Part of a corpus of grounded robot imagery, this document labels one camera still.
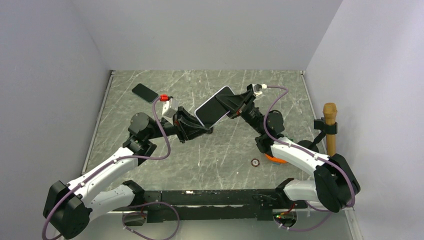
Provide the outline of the black smartphone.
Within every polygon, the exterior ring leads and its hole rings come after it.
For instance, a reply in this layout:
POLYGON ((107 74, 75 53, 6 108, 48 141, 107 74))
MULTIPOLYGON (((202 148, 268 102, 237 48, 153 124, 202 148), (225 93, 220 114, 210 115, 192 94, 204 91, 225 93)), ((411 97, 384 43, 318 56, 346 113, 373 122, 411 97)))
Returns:
POLYGON ((153 91, 142 83, 138 83, 131 91, 136 96, 140 97, 141 99, 150 104, 153 103, 159 97, 159 94, 157 92, 153 91))

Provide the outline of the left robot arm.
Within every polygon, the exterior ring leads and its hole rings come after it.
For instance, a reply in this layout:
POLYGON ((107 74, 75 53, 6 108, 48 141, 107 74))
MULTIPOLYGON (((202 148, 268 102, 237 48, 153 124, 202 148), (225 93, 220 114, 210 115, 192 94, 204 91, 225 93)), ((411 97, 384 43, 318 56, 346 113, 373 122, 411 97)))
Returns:
POLYGON ((164 160, 171 153, 168 137, 176 135, 182 143, 203 134, 211 134, 213 127, 203 124, 183 107, 174 113, 173 122, 136 113, 130 120, 129 137, 122 147, 97 167, 68 183, 57 181, 48 190, 43 209, 45 222, 42 239, 52 225, 60 237, 70 240, 78 236, 90 222, 98 217, 128 207, 139 209, 145 200, 144 189, 127 180, 113 190, 104 189, 117 178, 143 164, 146 160, 164 160))

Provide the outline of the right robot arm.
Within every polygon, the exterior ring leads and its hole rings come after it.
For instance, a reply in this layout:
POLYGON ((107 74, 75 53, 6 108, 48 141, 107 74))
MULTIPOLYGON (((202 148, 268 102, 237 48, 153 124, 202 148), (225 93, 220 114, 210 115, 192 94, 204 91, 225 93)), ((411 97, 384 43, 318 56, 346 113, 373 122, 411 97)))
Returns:
POLYGON ((281 112, 270 107, 265 114, 261 113, 255 106, 255 98, 252 90, 215 96, 229 117, 242 117, 260 134, 256 143, 262 153, 286 161, 312 177, 312 180, 289 180, 276 193, 276 203, 288 208, 295 201, 318 202, 333 213, 354 206, 361 187, 346 159, 338 153, 327 155, 312 149, 327 135, 337 134, 337 123, 329 125, 323 117, 314 120, 314 128, 320 134, 303 146, 282 135, 281 112))

